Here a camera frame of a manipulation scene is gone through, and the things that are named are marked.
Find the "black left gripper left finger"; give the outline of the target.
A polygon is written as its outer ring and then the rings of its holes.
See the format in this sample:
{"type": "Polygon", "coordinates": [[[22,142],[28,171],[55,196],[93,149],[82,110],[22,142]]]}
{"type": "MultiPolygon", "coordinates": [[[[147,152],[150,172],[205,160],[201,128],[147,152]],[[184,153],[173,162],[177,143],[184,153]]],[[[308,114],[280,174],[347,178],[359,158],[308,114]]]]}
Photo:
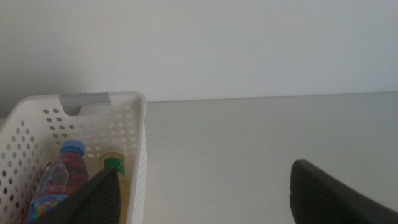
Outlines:
{"type": "Polygon", "coordinates": [[[115,169],[104,169],[66,195],[51,195],[32,202],[31,223],[119,223],[121,196],[115,169]]]}

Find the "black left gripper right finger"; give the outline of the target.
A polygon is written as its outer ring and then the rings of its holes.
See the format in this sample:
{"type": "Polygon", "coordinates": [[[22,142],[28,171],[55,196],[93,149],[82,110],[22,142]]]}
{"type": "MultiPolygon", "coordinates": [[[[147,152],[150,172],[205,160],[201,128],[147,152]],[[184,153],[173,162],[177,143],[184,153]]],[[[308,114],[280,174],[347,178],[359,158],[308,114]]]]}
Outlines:
{"type": "Polygon", "coordinates": [[[397,224],[397,212],[348,187],[305,159],[290,173],[290,209],[295,223],[397,224]]]}

